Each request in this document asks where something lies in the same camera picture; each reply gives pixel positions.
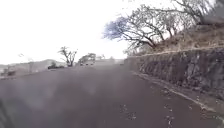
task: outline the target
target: road edge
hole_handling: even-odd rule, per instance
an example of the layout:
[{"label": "road edge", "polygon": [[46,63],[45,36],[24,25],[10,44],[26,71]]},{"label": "road edge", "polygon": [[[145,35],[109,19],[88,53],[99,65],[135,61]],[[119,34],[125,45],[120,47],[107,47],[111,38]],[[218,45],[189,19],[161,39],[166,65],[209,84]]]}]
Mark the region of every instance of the road edge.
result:
[{"label": "road edge", "polygon": [[179,87],[174,86],[164,80],[160,80],[158,78],[149,76],[147,74],[138,73],[138,72],[134,72],[134,71],[131,71],[131,73],[135,76],[138,76],[142,79],[145,79],[145,80],[150,81],[156,85],[166,88],[167,90],[169,90],[170,92],[172,92],[176,95],[179,95],[187,100],[194,102],[195,104],[199,105],[201,107],[201,109],[205,109],[207,111],[211,111],[211,112],[220,114],[220,116],[217,117],[217,119],[219,119],[222,122],[222,126],[220,126],[220,128],[224,128],[224,101],[215,99],[213,97],[206,96],[204,94],[198,94],[196,92],[192,92],[189,89],[179,88]]}]

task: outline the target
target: sky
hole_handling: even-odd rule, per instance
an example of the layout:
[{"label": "sky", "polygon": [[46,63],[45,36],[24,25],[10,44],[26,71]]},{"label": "sky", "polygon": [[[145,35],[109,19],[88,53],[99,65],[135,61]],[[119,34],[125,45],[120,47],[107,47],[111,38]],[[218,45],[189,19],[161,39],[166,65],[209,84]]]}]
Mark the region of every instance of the sky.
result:
[{"label": "sky", "polygon": [[26,62],[27,58],[62,61],[58,53],[62,46],[78,49],[76,60],[91,52],[125,58],[128,44],[102,39],[102,33],[106,23],[141,2],[0,0],[0,64]]}]

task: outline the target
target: dry grass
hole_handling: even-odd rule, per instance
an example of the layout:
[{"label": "dry grass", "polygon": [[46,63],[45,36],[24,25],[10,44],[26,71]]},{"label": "dry grass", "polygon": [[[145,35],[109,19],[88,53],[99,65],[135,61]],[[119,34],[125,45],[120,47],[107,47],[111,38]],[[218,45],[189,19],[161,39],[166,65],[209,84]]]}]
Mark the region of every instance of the dry grass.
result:
[{"label": "dry grass", "polygon": [[194,26],[178,33],[164,42],[160,42],[156,49],[153,50],[147,48],[146,52],[138,54],[175,52],[219,46],[224,46],[224,27]]}]

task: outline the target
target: road surface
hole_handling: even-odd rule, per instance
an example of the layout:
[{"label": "road surface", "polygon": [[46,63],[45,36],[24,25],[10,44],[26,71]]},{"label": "road surface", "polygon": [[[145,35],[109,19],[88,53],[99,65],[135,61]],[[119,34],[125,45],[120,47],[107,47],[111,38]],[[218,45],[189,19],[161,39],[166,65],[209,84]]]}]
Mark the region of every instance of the road surface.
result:
[{"label": "road surface", "polygon": [[131,74],[87,66],[0,81],[15,128],[218,128],[216,114]]}]

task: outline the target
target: hillside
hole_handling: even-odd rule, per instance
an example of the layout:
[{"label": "hillside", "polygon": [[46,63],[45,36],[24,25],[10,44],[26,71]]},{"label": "hillside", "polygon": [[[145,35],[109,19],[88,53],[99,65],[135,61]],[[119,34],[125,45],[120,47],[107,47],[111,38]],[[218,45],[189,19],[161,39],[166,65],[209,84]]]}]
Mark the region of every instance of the hillside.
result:
[{"label": "hillside", "polygon": [[[63,62],[58,62],[55,60],[47,59],[43,61],[36,61],[31,64],[29,63],[18,63],[18,64],[10,64],[9,69],[11,71],[16,71],[17,75],[24,75],[30,72],[39,72],[46,70],[48,66],[51,65],[52,62],[56,62],[57,65],[65,65]],[[5,68],[8,68],[8,65],[0,65],[0,71],[2,72]]]},{"label": "hillside", "polygon": [[159,42],[155,49],[142,46],[136,55],[224,46],[224,26],[195,25]]}]

